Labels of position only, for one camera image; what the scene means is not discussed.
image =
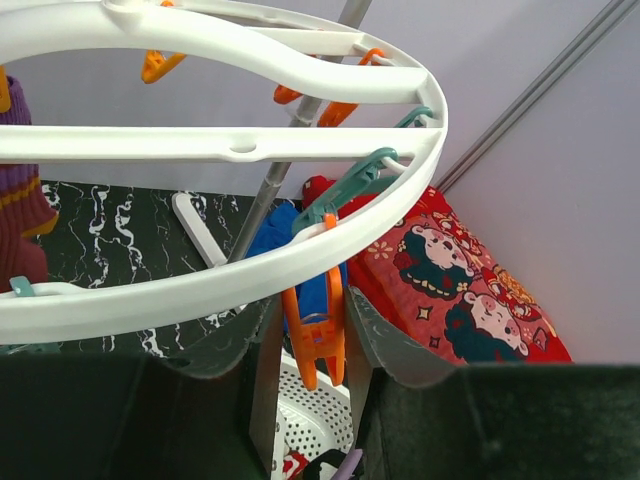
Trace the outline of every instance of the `blue fabric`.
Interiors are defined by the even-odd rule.
[[[276,208],[260,225],[256,237],[249,248],[247,257],[254,257],[276,248],[282,247],[293,240],[291,229],[293,221],[300,214],[290,203],[283,203]],[[347,285],[347,264],[340,265],[342,284]],[[327,312],[327,284],[325,275],[307,280],[296,286],[298,294],[298,308],[300,318],[304,318],[312,313]]]

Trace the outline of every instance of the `red pillow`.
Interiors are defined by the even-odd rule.
[[[306,182],[304,207],[332,184],[324,177]],[[373,198],[358,197],[338,214],[344,218]],[[452,363],[571,361],[533,297],[432,187],[347,265],[349,283],[383,317]]]

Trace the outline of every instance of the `white basket with holes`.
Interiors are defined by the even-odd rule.
[[[318,388],[308,391],[295,360],[287,354],[280,366],[278,410],[272,480],[285,478],[283,454],[289,449],[309,461],[332,448],[349,451],[353,442],[349,390],[332,386],[329,377],[318,372]],[[328,480],[333,473],[335,469],[323,465],[320,478]]]

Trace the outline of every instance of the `clothes peg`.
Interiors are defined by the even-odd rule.
[[[173,2],[165,0],[160,4],[162,7],[173,7]],[[158,50],[148,50],[142,64],[140,77],[146,84],[155,83],[173,70],[182,60],[187,58],[184,53],[174,53],[169,58],[165,58]]]
[[[325,214],[324,224],[327,229],[334,228],[337,216],[333,213]],[[302,383],[308,390],[315,390],[318,386],[315,361],[320,358],[326,362],[329,378],[334,386],[341,385],[344,381],[344,291],[340,267],[330,269],[326,278],[327,312],[314,315],[326,317],[325,320],[305,324],[307,318],[300,318],[295,287],[281,293],[293,354]]]
[[[0,113],[6,113],[11,108],[11,95],[9,94],[9,78],[0,65]]]
[[[391,185],[396,177],[380,178],[380,171],[385,167],[383,159],[389,157],[398,160],[398,152],[393,148],[383,147],[375,150],[362,162],[356,162],[347,173],[320,195],[293,222],[293,235],[316,223],[322,222],[328,213],[337,214],[338,210],[353,198],[365,193],[379,193]]]
[[[9,285],[16,297],[35,297],[36,292],[29,279],[24,276],[12,277]],[[60,353],[57,343],[39,343],[27,345],[1,345],[0,355],[13,355],[15,353]]]
[[[284,85],[278,85],[273,92],[273,101],[279,105],[288,105],[300,98],[302,94],[300,92],[296,92],[295,90],[291,90],[290,88],[285,87]]]
[[[29,279],[24,276],[13,277],[9,279],[9,285],[16,297],[35,297],[36,292],[31,286]]]
[[[372,48],[364,57],[362,57],[362,60],[360,60],[358,65],[368,65],[369,63],[371,63],[371,65],[380,65],[378,62],[373,60],[374,55],[385,58],[382,50],[379,48]],[[320,120],[318,120],[318,126],[337,127],[344,122],[356,108],[358,108],[357,103],[331,102],[320,117]]]
[[[420,120],[420,117],[423,115],[433,118],[433,110],[429,107],[416,107],[396,124],[396,128],[407,128],[411,124],[413,124],[414,127],[426,127]]]

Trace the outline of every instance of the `cartoon girl print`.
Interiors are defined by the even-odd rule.
[[[467,363],[521,361],[529,354],[509,309],[484,293],[465,292],[445,316],[444,336]]]
[[[421,225],[405,233],[393,264],[404,282],[432,298],[453,299],[467,289],[474,274],[450,235]]]

